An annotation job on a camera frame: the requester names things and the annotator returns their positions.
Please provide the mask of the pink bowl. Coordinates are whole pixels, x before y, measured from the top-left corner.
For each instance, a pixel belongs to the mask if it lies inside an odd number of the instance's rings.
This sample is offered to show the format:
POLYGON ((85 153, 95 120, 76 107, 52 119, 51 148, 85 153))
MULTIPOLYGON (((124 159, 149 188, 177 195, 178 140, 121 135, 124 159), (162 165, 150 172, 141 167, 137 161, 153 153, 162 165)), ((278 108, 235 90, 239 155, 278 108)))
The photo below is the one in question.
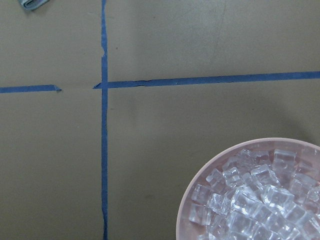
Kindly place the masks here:
POLYGON ((198 183, 205 183, 204 176, 209 172, 209 170, 213 168, 220 170, 229 157, 242 149, 250 149, 254 151, 283 149, 292 151, 297 153, 297 156, 300 159, 309 161, 316 169, 320 168, 320 147, 297 139, 281 137, 259 138, 245 141, 223 150, 199 169, 186 188, 181 199, 176 218, 175 235, 177 240, 195 240, 197 236, 204 231, 202 226, 189 221, 190 207, 192 204, 191 195, 195 185, 198 183))

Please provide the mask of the grey folded cloth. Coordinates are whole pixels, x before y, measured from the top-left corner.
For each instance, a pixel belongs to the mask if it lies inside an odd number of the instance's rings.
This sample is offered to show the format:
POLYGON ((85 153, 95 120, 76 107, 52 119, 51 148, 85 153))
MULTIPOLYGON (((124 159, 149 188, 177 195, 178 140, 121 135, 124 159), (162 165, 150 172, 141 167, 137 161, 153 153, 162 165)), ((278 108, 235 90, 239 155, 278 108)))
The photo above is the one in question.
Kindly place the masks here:
POLYGON ((49 2, 49 0, 18 0, 18 2, 25 11, 34 11, 49 2))

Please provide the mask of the pile of clear ice cubes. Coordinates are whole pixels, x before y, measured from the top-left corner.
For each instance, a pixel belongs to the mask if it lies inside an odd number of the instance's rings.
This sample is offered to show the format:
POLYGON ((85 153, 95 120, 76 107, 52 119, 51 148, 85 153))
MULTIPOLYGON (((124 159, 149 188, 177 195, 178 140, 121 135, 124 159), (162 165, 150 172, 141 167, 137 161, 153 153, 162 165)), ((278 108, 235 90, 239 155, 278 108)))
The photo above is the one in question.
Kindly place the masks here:
POLYGON ((198 240, 317 240, 320 172, 296 152, 242 149, 191 190, 198 240))

